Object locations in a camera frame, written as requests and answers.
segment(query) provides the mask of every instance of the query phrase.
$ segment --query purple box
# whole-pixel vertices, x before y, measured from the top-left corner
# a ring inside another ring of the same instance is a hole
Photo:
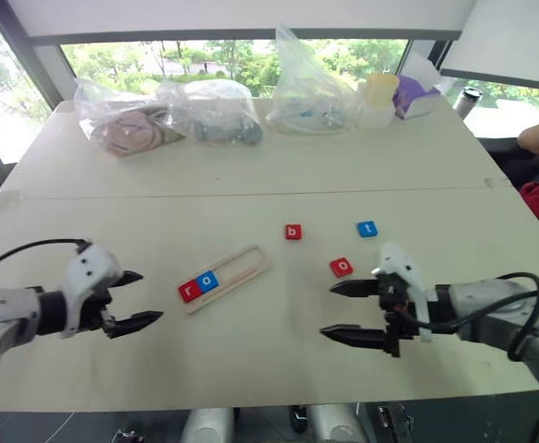
[[[406,120],[431,113],[439,98],[439,90],[432,88],[425,91],[417,80],[406,76],[397,77],[399,87],[392,97],[397,115]]]

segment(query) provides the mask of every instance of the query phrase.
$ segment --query window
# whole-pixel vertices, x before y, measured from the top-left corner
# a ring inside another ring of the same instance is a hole
[[[18,162],[50,115],[35,88],[0,33],[0,158]]]
[[[370,72],[395,72],[406,40],[303,40],[319,62],[355,87]],[[254,97],[271,97],[280,76],[274,41],[119,42],[63,45],[76,75],[151,93],[164,79],[233,78]]]
[[[464,78],[444,78],[441,89],[453,104],[465,86],[483,91],[464,120],[476,137],[517,137],[527,127],[539,124],[539,90]]]

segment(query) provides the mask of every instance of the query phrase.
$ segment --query blue letter block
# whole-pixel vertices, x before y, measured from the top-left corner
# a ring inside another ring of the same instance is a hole
[[[378,229],[373,221],[360,221],[358,223],[358,233],[361,237],[374,237],[378,235]]]
[[[199,289],[201,289],[203,293],[207,293],[218,286],[218,280],[216,280],[216,276],[211,270],[196,277],[196,281],[198,282]]]

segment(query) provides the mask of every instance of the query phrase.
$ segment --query plastic bag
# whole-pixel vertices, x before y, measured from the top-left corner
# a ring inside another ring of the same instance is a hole
[[[323,70],[284,26],[276,29],[281,75],[268,121],[282,132],[335,134],[353,125],[353,90]]]
[[[157,88],[157,99],[169,104],[169,127],[188,138],[247,145],[263,139],[251,91],[236,81],[165,81]]]
[[[182,136],[167,122],[167,104],[154,98],[110,90],[80,78],[75,108],[85,136],[118,157],[152,150]]]

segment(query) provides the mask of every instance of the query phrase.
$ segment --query red letter block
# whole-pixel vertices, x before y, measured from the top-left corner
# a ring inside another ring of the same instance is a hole
[[[284,228],[286,240],[300,240],[303,238],[302,224],[287,224]]]
[[[350,265],[350,262],[345,257],[331,261],[329,266],[331,266],[331,270],[338,279],[353,272],[352,265]]]
[[[198,282],[195,280],[182,284],[177,288],[177,291],[179,291],[185,303],[189,303],[203,294],[202,290],[199,289]]]

